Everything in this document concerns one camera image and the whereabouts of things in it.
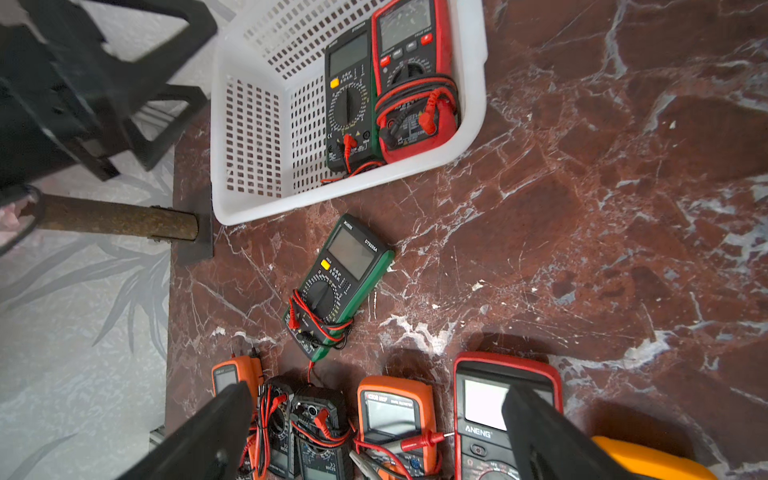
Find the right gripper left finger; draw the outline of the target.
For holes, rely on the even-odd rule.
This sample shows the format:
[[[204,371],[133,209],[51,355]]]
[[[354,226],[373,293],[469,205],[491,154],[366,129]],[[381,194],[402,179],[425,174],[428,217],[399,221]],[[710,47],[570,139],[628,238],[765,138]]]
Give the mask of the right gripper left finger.
[[[120,477],[235,479],[252,412],[247,384],[231,384]]]

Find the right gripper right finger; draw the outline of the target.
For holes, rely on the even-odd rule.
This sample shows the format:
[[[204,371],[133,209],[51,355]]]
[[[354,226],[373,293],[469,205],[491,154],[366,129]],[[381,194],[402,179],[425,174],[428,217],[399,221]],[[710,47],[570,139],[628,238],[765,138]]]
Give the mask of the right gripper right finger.
[[[528,387],[510,387],[502,415],[522,479],[635,477]]]

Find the large red multimeter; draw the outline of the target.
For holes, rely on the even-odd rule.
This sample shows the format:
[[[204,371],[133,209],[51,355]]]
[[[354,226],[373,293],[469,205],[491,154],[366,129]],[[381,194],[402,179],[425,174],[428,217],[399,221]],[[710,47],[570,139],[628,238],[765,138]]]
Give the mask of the large red multimeter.
[[[487,352],[459,354],[453,373],[455,477],[518,479],[503,402],[512,386],[528,387],[562,412],[559,373],[546,363]]]

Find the small red multimeter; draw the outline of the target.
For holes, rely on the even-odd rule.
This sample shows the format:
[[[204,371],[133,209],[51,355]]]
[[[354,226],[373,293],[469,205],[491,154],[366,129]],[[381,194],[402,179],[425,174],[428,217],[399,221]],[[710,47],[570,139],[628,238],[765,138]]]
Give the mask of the small red multimeter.
[[[388,164],[444,145],[461,123],[448,3],[390,1],[371,18],[375,126]]]

